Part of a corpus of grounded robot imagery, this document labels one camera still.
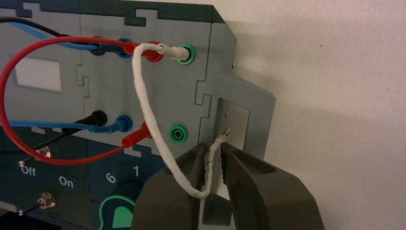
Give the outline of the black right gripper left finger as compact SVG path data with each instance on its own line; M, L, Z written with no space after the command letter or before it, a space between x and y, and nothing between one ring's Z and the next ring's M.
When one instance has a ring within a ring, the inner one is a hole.
M198 144L176 159L181 172L199 190L205 181L207 151L205 144ZM200 200L189 196L166 167L143 185L135 204L131 229L196 230L199 214Z

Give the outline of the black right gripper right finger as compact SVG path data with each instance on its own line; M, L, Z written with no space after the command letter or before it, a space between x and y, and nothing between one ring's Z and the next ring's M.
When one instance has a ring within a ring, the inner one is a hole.
M221 163L237 230L325 228L316 200L295 175L228 143Z

